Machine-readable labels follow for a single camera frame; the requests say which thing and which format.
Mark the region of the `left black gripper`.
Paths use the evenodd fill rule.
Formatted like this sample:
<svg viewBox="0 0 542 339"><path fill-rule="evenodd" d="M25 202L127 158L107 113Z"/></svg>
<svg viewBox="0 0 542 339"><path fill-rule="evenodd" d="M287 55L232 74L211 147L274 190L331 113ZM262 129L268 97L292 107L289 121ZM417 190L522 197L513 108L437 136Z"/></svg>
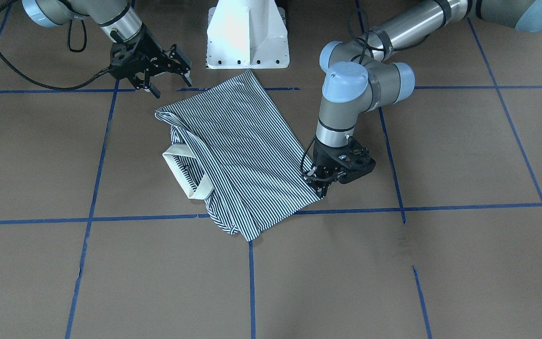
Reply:
<svg viewBox="0 0 542 339"><path fill-rule="evenodd" d="M304 169L311 146L314 146L312 165ZM354 137L347 137L347 144L341 147L329 147L313 137L301 158L301 178L323 199L333 182L350 183L374 171L375 166L369 149Z"/></svg>

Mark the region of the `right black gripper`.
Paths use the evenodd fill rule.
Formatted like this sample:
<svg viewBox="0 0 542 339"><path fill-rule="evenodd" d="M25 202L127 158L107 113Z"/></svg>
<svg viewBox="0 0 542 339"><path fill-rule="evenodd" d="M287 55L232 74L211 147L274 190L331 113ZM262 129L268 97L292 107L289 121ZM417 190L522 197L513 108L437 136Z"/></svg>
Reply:
<svg viewBox="0 0 542 339"><path fill-rule="evenodd" d="M193 86L190 77L191 60L174 44L164 51L149 29L143 24L138 33L127 41L113 30L110 54L110 74L115 79L128 79L135 89L144 89L156 99L160 91L152 84L151 78L162 73L181 76L188 87Z"/></svg>

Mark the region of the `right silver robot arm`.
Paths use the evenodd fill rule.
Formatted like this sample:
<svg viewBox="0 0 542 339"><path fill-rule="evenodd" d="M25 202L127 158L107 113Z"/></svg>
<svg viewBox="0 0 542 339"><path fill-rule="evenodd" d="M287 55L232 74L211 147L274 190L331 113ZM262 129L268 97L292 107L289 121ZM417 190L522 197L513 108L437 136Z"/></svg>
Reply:
<svg viewBox="0 0 542 339"><path fill-rule="evenodd" d="M160 92L152 77L174 73L187 86L191 61L172 45L164 51L127 0L23 0L27 15L45 27L91 18L112 41L108 73L115 79L128 79L135 89L144 89L156 98Z"/></svg>

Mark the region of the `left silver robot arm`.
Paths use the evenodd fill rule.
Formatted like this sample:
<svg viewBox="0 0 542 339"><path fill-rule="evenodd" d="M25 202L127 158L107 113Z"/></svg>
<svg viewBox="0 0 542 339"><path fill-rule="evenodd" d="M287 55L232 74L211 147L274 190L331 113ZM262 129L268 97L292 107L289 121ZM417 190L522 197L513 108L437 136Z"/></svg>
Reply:
<svg viewBox="0 0 542 339"><path fill-rule="evenodd" d="M443 26L474 16L519 32L542 32L542 0L422 0L352 41L332 41L320 53L325 72L313 161L303 180L325 197L333 182L350 183L372 172L375 161L354 138L361 113L408 98L411 67L387 64L396 52L417 47Z"/></svg>

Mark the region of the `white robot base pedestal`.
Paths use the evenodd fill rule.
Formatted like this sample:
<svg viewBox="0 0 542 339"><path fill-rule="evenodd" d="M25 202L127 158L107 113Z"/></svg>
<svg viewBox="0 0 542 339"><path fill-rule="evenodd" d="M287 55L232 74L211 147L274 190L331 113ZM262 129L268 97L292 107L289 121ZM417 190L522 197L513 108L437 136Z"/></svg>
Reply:
<svg viewBox="0 0 542 339"><path fill-rule="evenodd" d="M290 54L286 12L274 0L220 0L208 10L209 69L283 69Z"/></svg>

